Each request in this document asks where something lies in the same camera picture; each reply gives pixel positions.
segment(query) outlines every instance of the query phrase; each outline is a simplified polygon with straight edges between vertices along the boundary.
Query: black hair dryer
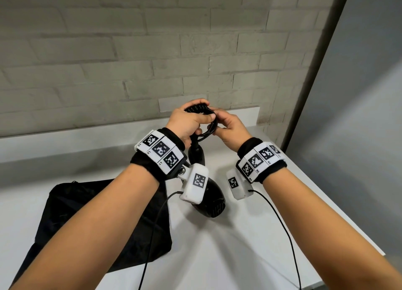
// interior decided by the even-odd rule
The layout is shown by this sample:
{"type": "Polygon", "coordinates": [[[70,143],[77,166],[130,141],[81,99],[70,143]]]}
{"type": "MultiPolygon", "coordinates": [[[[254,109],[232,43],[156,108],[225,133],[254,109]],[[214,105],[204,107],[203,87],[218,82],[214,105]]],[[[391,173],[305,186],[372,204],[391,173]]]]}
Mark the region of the black hair dryer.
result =
{"type": "MultiPolygon", "coordinates": [[[[205,104],[193,105],[191,107],[188,107],[185,111],[203,114],[214,113],[205,104]]],[[[215,131],[217,126],[218,122],[214,120],[205,133],[202,133],[201,135],[193,134],[191,136],[191,146],[188,149],[188,159],[190,160],[190,164],[198,163],[205,166],[204,151],[198,142],[204,140],[206,137],[211,135],[215,131]]],[[[204,216],[215,218],[224,211],[226,206],[225,203],[225,196],[223,195],[218,184],[216,184],[216,182],[213,181],[211,178],[208,178],[202,202],[200,204],[193,204],[193,206],[204,216]]]]}

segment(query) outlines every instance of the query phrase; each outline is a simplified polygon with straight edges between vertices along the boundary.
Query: person's right hand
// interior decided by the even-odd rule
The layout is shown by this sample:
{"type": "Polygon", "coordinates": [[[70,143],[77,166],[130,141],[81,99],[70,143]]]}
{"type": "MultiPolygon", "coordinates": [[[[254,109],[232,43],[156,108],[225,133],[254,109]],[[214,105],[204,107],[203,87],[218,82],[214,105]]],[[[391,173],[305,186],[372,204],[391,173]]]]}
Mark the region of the person's right hand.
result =
{"type": "Polygon", "coordinates": [[[237,115],[230,114],[225,110],[209,107],[216,114],[218,123],[226,128],[217,127],[214,136],[222,139],[227,147],[233,151],[238,151],[245,141],[252,138],[242,121],[237,115]]]}

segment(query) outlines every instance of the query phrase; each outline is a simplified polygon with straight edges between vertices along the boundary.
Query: brick wall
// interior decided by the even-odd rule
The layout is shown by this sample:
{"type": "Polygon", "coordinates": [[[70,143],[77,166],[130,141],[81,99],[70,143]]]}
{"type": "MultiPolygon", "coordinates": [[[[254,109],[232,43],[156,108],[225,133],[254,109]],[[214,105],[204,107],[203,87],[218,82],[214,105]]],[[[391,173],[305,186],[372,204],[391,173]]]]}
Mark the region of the brick wall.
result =
{"type": "Polygon", "coordinates": [[[260,106],[279,144],[333,0],[0,0],[0,136],[260,106]]]}

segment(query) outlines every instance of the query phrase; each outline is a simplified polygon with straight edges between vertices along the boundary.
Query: power cord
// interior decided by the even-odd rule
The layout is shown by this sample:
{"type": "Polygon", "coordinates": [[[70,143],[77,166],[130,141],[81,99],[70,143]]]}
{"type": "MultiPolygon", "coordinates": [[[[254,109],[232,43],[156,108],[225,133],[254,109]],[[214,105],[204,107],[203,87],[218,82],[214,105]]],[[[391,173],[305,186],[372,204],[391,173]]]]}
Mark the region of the power cord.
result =
{"type": "Polygon", "coordinates": [[[142,282],[144,281],[145,271],[147,270],[147,265],[148,265],[149,256],[151,255],[151,246],[152,246],[153,232],[155,231],[156,223],[157,223],[157,221],[158,221],[158,219],[159,219],[160,213],[161,213],[161,211],[162,211],[164,205],[168,202],[168,200],[169,200],[170,197],[172,197],[173,195],[176,195],[176,194],[180,194],[180,195],[181,195],[181,194],[183,194],[183,192],[182,192],[182,191],[175,191],[174,193],[172,193],[172,194],[165,200],[165,202],[162,204],[162,206],[160,207],[159,212],[158,212],[158,214],[157,214],[157,216],[156,216],[156,219],[155,219],[155,221],[153,222],[153,228],[152,228],[152,233],[151,233],[151,239],[150,239],[150,241],[149,241],[148,256],[147,256],[147,260],[146,260],[146,262],[145,262],[144,271],[142,272],[141,282],[139,283],[138,290],[141,289],[142,282]]]}
{"type": "Polygon", "coordinates": [[[299,278],[299,290],[301,290],[301,281],[300,281],[300,274],[299,274],[298,263],[296,262],[295,250],[294,250],[294,248],[293,248],[292,239],[290,238],[290,235],[289,235],[288,231],[286,230],[286,228],[285,228],[285,226],[284,226],[284,224],[283,224],[281,218],[279,217],[279,215],[278,215],[278,213],[276,212],[274,206],[269,202],[269,200],[268,200],[267,198],[265,198],[265,196],[264,196],[263,194],[261,194],[259,191],[255,191],[255,190],[249,190],[249,191],[253,191],[253,192],[259,194],[261,197],[263,197],[263,198],[265,199],[266,202],[268,202],[268,204],[269,204],[269,205],[272,207],[272,209],[274,210],[274,212],[275,212],[276,216],[278,217],[279,221],[281,222],[281,225],[282,225],[283,229],[285,230],[286,235],[289,237],[290,246],[292,247],[293,258],[294,258],[294,260],[295,260],[296,271],[297,271],[297,273],[298,273],[298,278],[299,278]]]}
{"type": "MultiPolygon", "coordinates": [[[[204,103],[200,103],[197,105],[190,106],[186,109],[184,109],[185,112],[192,112],[192,113],[202,113],[202,114],[212,114],[214,113],[211,109],[208,108],[208,106],[204,103]]],[[[211,125],[208,126],[208,130],[206,132],[203,132],[200,135],[192,135],[191,141],[193,141],[193,136],[195,137],[197,142],[200,142],[204,139],[206,139],[209,135],[212,135],[216,128],[218,127],[218,120],[213,120],[211,125]]]]}

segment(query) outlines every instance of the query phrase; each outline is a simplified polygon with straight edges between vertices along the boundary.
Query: qr code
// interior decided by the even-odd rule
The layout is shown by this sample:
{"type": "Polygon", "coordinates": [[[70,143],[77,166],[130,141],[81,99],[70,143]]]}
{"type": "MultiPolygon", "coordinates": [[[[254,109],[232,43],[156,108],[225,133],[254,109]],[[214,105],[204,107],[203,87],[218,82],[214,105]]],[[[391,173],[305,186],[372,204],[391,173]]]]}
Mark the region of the qr code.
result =
{"type": "Polygon", "coordinates": [[[275,146],[270,145],[269,146],[275,153],[281,153],[275,146]]]}
{"type": "Polygon", "coordinates": [[[237,183],[236,177],[230,178],[229,180],[230,188],[238,187],[239,184],[237,183]]]}
{"type": "Polygon", "coordinates": [[[203,188],[205,183],[205,177],[199,174],[195,174],[193,185],[203,188]]]}
{"type": "Polygon", "coordinates": [[[253,172],[253,169],[252,169],[251,166],[246,162],[246,164],[242,167],[242,171],[243,171],[244,174],[248,177],[248,176],[251,175],[251,173],[253,172]]]}
{"type": "Polygon", "coordinates": [[[261,157],[259,155],[255,154],[254,156],[249,158],[249,162],[250,162],[251,166],[253,166],[254,168],[257,168],[263,162],[263,160],[261,159],[261,157]]]}
{"type": "Polygon", "coordinates": [[[160,141],[159,143],[157,143],[152,150],[154,152],[156,152],[156,154],[160,157],[163,157],[165,155],[165,153],[167,153],[170,148],[168,146],[165,145],[165,143],[163,143],[162,141],[160,141]]]}
{"type": "Polygon", "coordinates": [[[270,158],[275,156],[272,150],[268,147],[265,147],[264,149],[260,150],[259,153],[265,160],[269,160],[270,158]]]}
{"type": "Polygon", "coordinates": [[[145,138],[144,141],[142,141],[146,146],[151,146],[154,144],[154,142],[158,140],[158,138],[154,135],[149,135],[148,137],[145,138]]]}
{"type": "Polygon", "coordinates": [[[163,161],[172,169],[178,162],[178,158],[174,155],[173,151],[171,151],[170,154],[164,157],[163,161]]]}

